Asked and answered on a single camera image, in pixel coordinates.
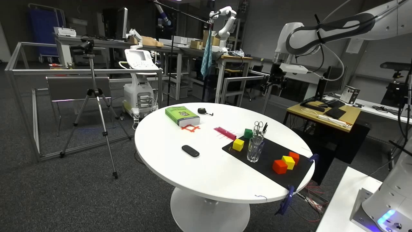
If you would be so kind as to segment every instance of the gray carpet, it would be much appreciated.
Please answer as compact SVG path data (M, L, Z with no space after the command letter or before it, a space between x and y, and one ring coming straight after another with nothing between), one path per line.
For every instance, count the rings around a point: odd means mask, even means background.
M5 65L0 65L0 231L180 231L170 213L170 196L173 186L161 180L133 157L133 141L112 143L112 151L119 179L111 176L111 162L106 146L67 155L64 159L51 159L33 164L26 134L18 116L9 84L4 76ZM45 88L43 76L18 78L26 111L31 119L31 88ZM121 85L112 86L114 97L121 97ZM63 122L61 136L56 137L56 126L51 115L49 96L38 95L40 147L42 153L55 152L67 139L71 123L75 119L70 104L62 105ZM197 102L194 97L181 102ZM120 99L114 100L119 106ZM90 102L87 112L79 122L69 147L102 139L101 125L95 102ZM242 107L257 112L263 106L262 99L243 101ZM269 105L267 115L282 121L285 109ZM120 136L123 131L106 120L109 137ZM123 121L132 133L131 119ZM362 146L351 164L357 170L371 173L385 162L388 149L373 141ZM324 197L331 199L347 164L335 160L322 183ZM386 168L374 177L383 180ZM309 205L294 197L293 208L308 219L317 214ZM307 232L315 230L317 223L310 223L293 211L274 216L279 202L251 205L251 216L245 231Z

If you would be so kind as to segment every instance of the green cube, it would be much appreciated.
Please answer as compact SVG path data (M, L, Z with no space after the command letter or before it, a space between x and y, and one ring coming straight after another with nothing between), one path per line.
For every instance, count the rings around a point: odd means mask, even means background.
M245 139L250 139L253 136L253 131L251 129L245 129L243 136Z

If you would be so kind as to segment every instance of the blue clamp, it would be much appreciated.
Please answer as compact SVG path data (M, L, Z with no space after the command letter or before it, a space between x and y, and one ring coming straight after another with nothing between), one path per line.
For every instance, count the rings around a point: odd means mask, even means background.
M310 158L308 158L309 161L314 161L317 163L319 161L319 155L318 154L313 154Z
M293 185L288 185L288 196L283 199L282 203L281 203L281 207L279 208L279 210L275 213L275 215L277 214L281 214L284 215L286 210L288 209L288 206L291 204L292 202L292 196L293 196L293 191L295 190L295 187Z

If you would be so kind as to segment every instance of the red cube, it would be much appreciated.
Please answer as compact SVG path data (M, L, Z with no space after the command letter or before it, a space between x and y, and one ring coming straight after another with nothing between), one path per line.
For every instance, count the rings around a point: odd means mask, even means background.
M298 153L289 152L289 156L295 161L295 165L299 162L300 155Z
M277 174L285 174L288 170L288 165L283 160L275 160L272 165L273 171Z

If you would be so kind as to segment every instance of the green book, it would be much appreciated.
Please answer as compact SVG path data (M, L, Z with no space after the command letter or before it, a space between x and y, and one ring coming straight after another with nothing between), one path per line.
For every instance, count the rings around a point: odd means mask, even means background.
M200 117L188 110L186 107L169 107L164 111L169 118L178 126L198 125Z

